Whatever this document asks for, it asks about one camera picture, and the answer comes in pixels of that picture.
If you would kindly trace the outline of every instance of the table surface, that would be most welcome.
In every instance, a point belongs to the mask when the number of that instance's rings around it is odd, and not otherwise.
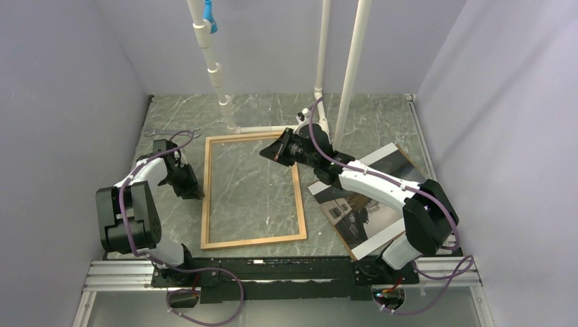
[[[325,110],[333,132],[339,94],[325,95]],[[241,94],[232,98],[238,126],[294,125],[295,115],[314,102],[312,94]],[[144,128],[191,129],[201,137],[185,147],[185,155],[202,184],[207,136],[227,135],[215,95],[155,96]],[[141,135],[135,158],[149,153],[153,140],[169,136]],[[184,142],[176,138],[175,142]],[[258,152],[273,140],[213,146],[211,183],[211,242],[298,233],[290,169]],[[398,144],[429,177],[418,132],[404,95],[358,94],[352,97],[341,152],[360,158],[390,142]],[[307,190],[316,181],[311,168],[299,165],[307,240],[276,245],[203,251],[200,249],[202,202],[182,200],[170,186],[158,187],[153,197],[164,236],[185,244],[194,257],[253,257],[347,255],[337,232]],[[111,255],[111,258],[125,258]]]

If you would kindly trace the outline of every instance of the cable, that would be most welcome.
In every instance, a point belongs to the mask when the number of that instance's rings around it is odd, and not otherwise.
[[[311,106],[311,108],[309,109],[310,113],[309,113],[309,124],[308,124],[308,125],[309,125],[309,134],[310,134],[310,136],[311,136],[311,141],[313,142],[313,146],[315,147],[315,149],[317,150],[317,152],[318,152],[322,157],[324,157],[324,158],[327,159],[328,161],[334,163],[335,165],[338,165],[338,166],[341,166],[341,167],[343,167],[343,168],[347,168],[347,169],[350,169],[350,170],[354,170],[354,171],[356,171],[356,172],[365,173],[365,171],[364,171],[363,169],[361,169],[361,168],[349,166],[349,165],[347,165],[347,164],[341,163],[341,162],[339,162],[339,161],[337,161],[337,160],[334,160],[333,158],[329,157],[326,153],[323,152],[323,150],[321,150],[321,148],[319,147],[319,144],[317,144],[317,140],[315,140],[315,135],[314,135],[314,133],[313,133],[313,116],[314,116],[314,114],[315,114],[315,110],[317,109],[317,105],[318,105],[319,102],[321,102],[321,101],[323,101],[323,97],[320,97],[319,99],[317,99],[317,100],[313,103],[313,105]],[[398,187],[401,187],[401,183],[400,183],[400,182],[396,181],[395,179],[390,178],[389,176],[387,176],[387,175],[385,175],[385,174],[381,174],[381,173],[374,172],[374,171],[371,171],[371,170],[368,170],[367,173],[370,174],[370,175],[372,175],[372,176],[376,176],[376,177],[379,177],[379,178],[381,178],[381,179],[384,179],[384,180],[386,180],[386,181],[388,181],[388,182],[390,182],[390,183],[392,183],[392,184],[394,184],[394,185],[396,185],[396,186],[398,186]],[[455,225],[455,222],[453,221],[453,218],[451,217],[451,215],[450,215],[450,213],[448,212],[448,210],[446,209],[446,207],[445,207],[438,199],[436,199],[435,197],[433,197],[432,195],[430,195],[430,194],[428,194],[428,193],[426,193],[426,192],[424,192],[424,191],[421,191],[420,189],[415,189],[415,188],[410,187],[410,186],[406,186],[406,189],[409,190],[409,191],[412,191],[412,192],[414,192],[414,193],[416,193],[416,194],[419,194],[419,195],[421,195],[421,196],[423,196],[423,197],[425,197],[425,198],[427,198],[427,199],[429,199],[430,201],[432,201],[436,206],[438,206],[438,207],[441,209],[441,211],[444,213],[444,216],[446,217],[446,219],[448,219],[448,222],[449,222],[449,224],[450,224],[450,226],[451,226],[452,232],[453,232],[453,234],[455,235],[455,245],[454,245],[453,247],[442,247],[442,249],[448,249],[448,250],[451,250],[451,251],[457,250],[457,249],[459,248],[459,244],[460,244],[460,241],[459,241],[459,233],[458,233],[458,231],[457,231],[457,226]],[[470,263],[468,264],[468,266],[467,266],[465,269],[463,269],[463,270],[459,270],[459,267],[460,267],[467,259],[470,259]],[[417,266],[415,265],[415,262],[414,262],[413,264],[414,264],[414,269],[415,269],[418,273],[420,273],[422,276],[427,277],[427,278],[430,278],[430,277],[431,277],[431,276],[426,275],[424,272],[420,271],[420,270],[417,268]],[[446,285],[442,288],[442,290],[441,290],[440,293],[436,296],[436,298],[434,298],[433,301],[431,301],[428,305],[426,305],[426,306],[423,307],[422,309],[419,309],[419,310],[416,310],[416,311],[406,311],[406,312],[396,312],[395,310],[387,309],[387,308],[384,307],[384,306],[381,307],[381,309],[385,309],[385,310],[387,310],[388,312],[391,312],[391,313],[394,313],[394,314],[397,314],[397,315],[415,315],[415,314],[419,314],[419,313],[425,312],[425,311],[429,310],[431,307],[433,307],[433,306],[439,301],[439,299],[445,294],[445,292],[447,291],[447,289],[448,289],[448,287],[449,287],[452,279],[453,279],[454,277],[459,276],[459,275],[465,273],[466,271],[468,271],[468,270],[472,267],[473,264],[474,264],[474,257],[471,256],[471,255],[468,255],[468,256],[464,257],[464,258],[457,264],[457,266],[455,267],[455,269],[454,269],[454,271],[453,271],[453,273],[452,273],[451,275],[449,275],[449,276],[444,276],[444,277],[431,278],[431,279],[448,279],[448,282],[447,282]]]
[[[399,286],[399,284],[401,284],[401,280],[402,280],[402,279],[403,279],[403,277],[402,277],[402,276],[399,276],[399,278],[397,279],[397,281],[395,282],[395,284],[393,285],[393,287],[386,288],[385,290],[382,290],[381,292],[382,292],[382,293],[391,293],[391,292],[393,292],[393,291],[397,288],[397,286]]]
[[[438,295],[425,307],[419,309],[419,310],[414,310],[414,311],[396,311],[396,310],[390,310],[385,306],[380,305],[375,299],[374,302],[378,303],[378,306],[380,307],[380,310],[385,310],[393,315],[418,315],[420,313],[424,313],[427,310],[430,310],[434,305],[436,305],[436,303],[438,303],[438,301],[442,298],[442,296],[446,293],[446,291],[448,290],[448,287],[453,279],[453,277],[455,276],[459,276],[460,274],[457,274],[457,271],[459,269],[459,267],[466,262],[466,260],[470,259],[470,263],[468,264],[468,266],[464,269],[464,270],[468,270],[472,267],[472,265],[474,264],[474,257],[472,255],[467,255],[466,257],[463,257],[459,263],[457,264],[457,266],[455,267],[455,269],[453,270],[453,274],[449,276],[448,281],[446,282],[446,285],[444,285],[444,287],[442,287],[442,289],[440,290],[440,292],[438,293]]]
[[[311,136],[311,141],[313,141],[313,146],[315,147],[315,149],[317,150],[317,152],[319,152],[319,154],[324,157],[325,159],[327,159],[330,162],[333,162],[334,164],[341,166],[343,168],[347,168],[349,170],[354,170],[356,172],[362,172],[365,173],[365,171],[361,168],[357,168],[357,167],[352,167],[349,165],[346,165],[344,163],[341,163],[337,160],[334,160],[332,157],[329,157],[326,153],[323,152],[323,150],[321,150],[321,148],[319,147],[319,144],[317,144],[317,141],[315,140],[315,136],[313,135],[313,116],[315,113],[315,110],[317,109],[317,105],[319,104],[319,102],[323,101],[323,97],[320,97],[319,99],[317,99],[313,105],[311,106],[311,108],[309,109],[310,114],[309,114],[309,134]],[[395,179],[386,176],[384,174],[380,174],[378,172],[374,172],[371,170],[367,171],[368,174],[372,175],[372,176],[376,176],[379,177],[381,179],[384,179],[392,184],[394,184],[395,186],[401,187],[401,183],[396,181]],[[446,209],[446,207],[435,197],[433,197],[432,195],[420,190],[420,189],[416,189],[410,186],[406,186],[406,189],[419,194],[420,196],[423,196],[427,199],[429,199],[430,201],[432,201],[436,206],[438,206],[438,208],[441,209],[441,211],[444,213],[444,216],[446,217],[446,219],[448,219],[448,222],[451,226],[452,232],[455,235],[455,245],[452,247],[442,247],[442,249],[446,249],[446,250],[451,250],[451,251],[455,251],[459,248],[459,233],[457,231],[457,226],[455,225],[455,222],[453,221],[453,218],[451,217],[449,211]]]
[[[237,284],[239,285],[239,290],[241,291],[241,300],[239,301],[239,305],[237,307],[237,310],[227,319],[223,320],[222,322],[217,322],[217,323],[206,323],[206,322],[200,322],[198,320],[195,320],[187,315],[182,314],[181,312],[173,309],[170,306],[170,297],[176,293],[183,293],[183,292],[190,292],[189,290],[186,289],[180,289],[177,291],[173,291],[171,293],[169,293],[169,295],[166,298],[166,305],[169,308],[169,312],[174,313],[175,315],[178,315],[181,318],[185,318],[186,320],[190,321],[190,322],[194,322],[195,324],[199,324],[201,326],[221,326],[224,324],[227,324],[228,322],[232,321],[236,316],[239,315],[239,313],[241,312],[241,309],[243,308],[243,299],[245,297],[245,293],[243,291],[243,284],[241,283],[241,281],[239,280],[239,278],[237,278],[237,276],[235,276],[232,272],[230,272],[229,270],[223,269],[223,268],[199,268],[199,269],[182,269],[176,266],[173,266],[171,264],[167,264],[166,262],[163,262],[162,260],[160,260],[159,258],[154,257],[153,255],[151,255],[150,253],[139,253],[137,251],[136,245],[134,244],[134,238],[132,237],[132,231],[129,225],[129,221],[128,221],[128,216],[126,213],[126,207],[125,207],[125,202],[124,202],[124,191],[126,189],[126,187],[129,185],[130,181],[133,180],[133,178],[138,174],[138,172],[145,167],[149,162],[160,158],[164,155],[176,152],[176,151],[180,151],[182,148],[184,148],[185,146],[187,146],[190,142],[192,142],[192,140],[194,139],[194,132],[190,131],[188,129],[184,129],[182,131],[178,131],[177,133],[175,133],[173,136],[171,136],[170,140],[172,140],[173,138],[175,138],[176,136],[179,136],[181,134],[188,134],[189,136],[189,140],[185,143],[183,143],[182,145],[177,146],[176,148],[167,150],[167,151],[163,151],[163,152],[159,152],[155,155],[153,155],[150,158],[146,158],[143,159],[139,164],[136,165],[135,168],[133,168],[131,170],[131,172],[128,174],[128,176],[125,178],[125,180],[123,181],[121,188],[119,190],[119,206],[121,209],[121,216],[123,218],[123,224],[125,226],[125,231],[127,233],[127,237],[128,237],[128,243],[130,245],[130,250],[132,252],[132,254],[136,257],[146,257],[149,260],[151,260],[153,263],[159,265],[159,266],[166,266],[170,269],[173,269],[175,271],[178,271],[180,273],[202,273],[205,271],[220,271],[223,272],[229,276],[231,276],[233,278],[233,280],[235,280],[237,282]]]

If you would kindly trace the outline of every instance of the glass pane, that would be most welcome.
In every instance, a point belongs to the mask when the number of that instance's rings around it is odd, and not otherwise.
[[[400,311],[420,309],[439,292],[427,288],[406,289],[406,302]],[[226,319],[238,302],[197,305],[182,312],[204,322]],[[167,314],[164,292],[100,292],[96,296],[89,320],[90,327],[109,326],[195,326]],[[396,316],[382,313],[372,301],[347,298],[246,301],[238,318],[227,326],[295,327],[295,326],[480,326],[474,301],[468,287],[455,287],[436,306],[420,315]]]

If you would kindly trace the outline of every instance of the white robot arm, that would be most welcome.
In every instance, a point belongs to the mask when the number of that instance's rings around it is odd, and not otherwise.
[[[405,234],[382,255],[393,270],[402,269],[422,255],[435,255],[459,221],[441,186],[430,179],[423,184],[401,180],[334,151],[327,134],[319,125],[309,125],[308,118],[308,111],[300,112],[297,119],[301,124],[295,131],[286,129],[260,155],[284,166],[295,162],[309,166],[323,183],[363,194],[400,213]],[[432,199],[447,210],[452,221]]]

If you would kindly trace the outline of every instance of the gray wall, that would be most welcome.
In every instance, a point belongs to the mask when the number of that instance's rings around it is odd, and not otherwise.
[[[72,324],[146,100],[96,2],[0,3],[0,325]]]
[[[418,93],[497,326],[576,326],[578,3],[468,1]]]
[[[212,93],[186,0],[97,0],[150,94]],[[324,91],[341,93],[356,1],[332,1]],[[416,93],[466,0],[374,1],[357,93]],[[214,1],[229,93],[312,92],[321,0]]]

